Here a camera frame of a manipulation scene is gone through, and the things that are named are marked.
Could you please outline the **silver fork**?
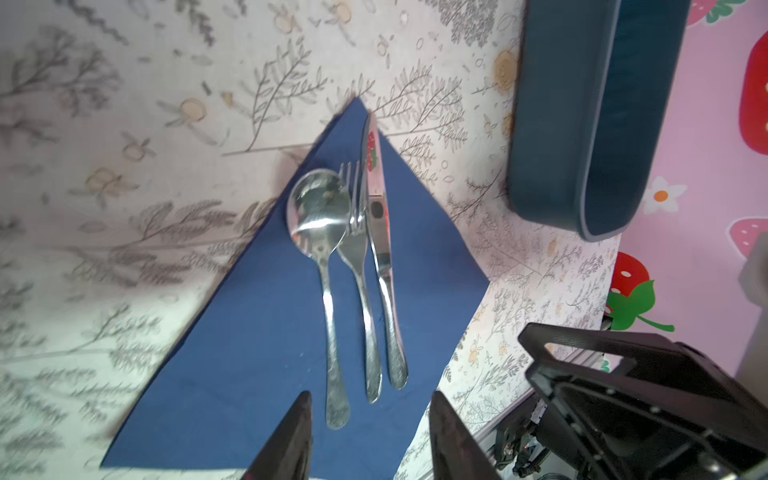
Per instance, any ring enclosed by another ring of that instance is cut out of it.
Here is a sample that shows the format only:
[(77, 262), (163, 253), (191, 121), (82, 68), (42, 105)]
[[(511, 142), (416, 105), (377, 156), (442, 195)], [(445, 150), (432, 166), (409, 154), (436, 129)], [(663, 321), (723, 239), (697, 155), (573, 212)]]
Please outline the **silver fork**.
[(362, 179), (361, 162), (344, 162), (339, 168), (345, 191), (351, 199), (350, 219), (337, 252), (351, 270), (355, 279), (362, 309), (364, 329), (364, 362), (366, 396), (374, 404), (381, 395), (383, 372), (380, 361), (376, 329), (365, 282), (365, 260), (369, 246), (365, 219), (365, 183)]

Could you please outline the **dark blue paper napkin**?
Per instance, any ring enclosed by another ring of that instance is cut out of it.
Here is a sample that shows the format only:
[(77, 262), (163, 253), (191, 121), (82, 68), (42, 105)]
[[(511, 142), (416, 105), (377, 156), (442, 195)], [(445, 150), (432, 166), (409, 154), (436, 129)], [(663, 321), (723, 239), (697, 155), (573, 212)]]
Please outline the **dark blue paper napkin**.
[(365, 394), (355, 281), (338, 257), (330, 278), (348, 424), (325, 420), (326, 338), (315, 264), (291, 241), (279, 201), (192, 329), (153, 378), (103, 460), (106, 468), (219, 470), (251, 464), (303, 391), (313, 397), (310, 472), (391, 479), (489, 282), (459, 231), (388, 142), (381, 145), (391, 213), (396, 309), (409, 367), (405, 388)]

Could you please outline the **silver table knife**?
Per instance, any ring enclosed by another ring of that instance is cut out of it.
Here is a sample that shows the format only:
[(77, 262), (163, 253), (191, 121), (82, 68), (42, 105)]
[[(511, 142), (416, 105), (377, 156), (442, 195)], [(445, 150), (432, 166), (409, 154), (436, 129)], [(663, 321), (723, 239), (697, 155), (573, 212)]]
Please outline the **silver table knife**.
[(391, 385), (402, 390), (407, 385), (409, 370), (396, 310), (382, 145), (377, 118), (372, 111), (368, 112), (364, 134), (366, 220), (383, 307), (388, 374)]

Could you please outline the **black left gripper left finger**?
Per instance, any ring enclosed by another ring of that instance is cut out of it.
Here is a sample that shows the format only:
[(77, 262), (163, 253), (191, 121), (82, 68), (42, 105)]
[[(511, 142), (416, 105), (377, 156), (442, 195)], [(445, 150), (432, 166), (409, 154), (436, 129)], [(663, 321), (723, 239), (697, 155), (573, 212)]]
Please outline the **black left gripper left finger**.
[(313, 446), (312, 395), (302, 391), (242, 480), (307, 480)]

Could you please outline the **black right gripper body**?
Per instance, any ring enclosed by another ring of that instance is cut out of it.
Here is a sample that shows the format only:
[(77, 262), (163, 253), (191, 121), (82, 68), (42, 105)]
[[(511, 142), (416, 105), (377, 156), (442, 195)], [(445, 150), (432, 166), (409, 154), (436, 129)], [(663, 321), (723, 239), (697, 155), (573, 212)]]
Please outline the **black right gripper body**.
[(706, 359), (539, 359), (539, 443), (584, 479), (764, 479), (767, 409)]

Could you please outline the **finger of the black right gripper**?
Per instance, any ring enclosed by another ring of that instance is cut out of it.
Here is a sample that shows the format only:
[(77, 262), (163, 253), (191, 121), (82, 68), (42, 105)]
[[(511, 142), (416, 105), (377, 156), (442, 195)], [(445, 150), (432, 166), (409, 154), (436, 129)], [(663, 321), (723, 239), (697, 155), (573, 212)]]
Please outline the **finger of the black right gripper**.
[(609, 331), (609, 333), (611, 340), (608, 347), (599, 350), (599, 356), (589, 368), (611, 373), (620, 368), (622, 361), (626, 359), (706, 359), (719, 367), (707, 355), (699, 352), (695, 348), (685, 343), (673, 342), (659, 334), (613, 331)]

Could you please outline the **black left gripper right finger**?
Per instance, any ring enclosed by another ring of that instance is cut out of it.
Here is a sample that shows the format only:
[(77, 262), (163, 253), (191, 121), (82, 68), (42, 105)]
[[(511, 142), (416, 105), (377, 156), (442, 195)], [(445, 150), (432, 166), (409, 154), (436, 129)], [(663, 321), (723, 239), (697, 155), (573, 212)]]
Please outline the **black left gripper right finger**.
[(485, 452), (440, 391), (435, 391), (431, 398), (429, 434), (435, 480), (500, 479)]

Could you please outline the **silver spoon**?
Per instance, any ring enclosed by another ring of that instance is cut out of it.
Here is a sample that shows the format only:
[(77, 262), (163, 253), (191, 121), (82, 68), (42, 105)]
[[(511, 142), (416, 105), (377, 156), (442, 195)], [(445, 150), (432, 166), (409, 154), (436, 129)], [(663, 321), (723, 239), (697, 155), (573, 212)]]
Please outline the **silver spoon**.
[(330, 169), (307, 172), (296, 181), (288, 195), (286, 223), (289, 235), (297, 249), (316, 263), (320, 275), (326, 328), (325, 418), (332, 430), (344, 427), (351, 415), (339, 360), (329, 273), (330, 258), (346, 233), (350, 214), (350, 196), (340, 175)]

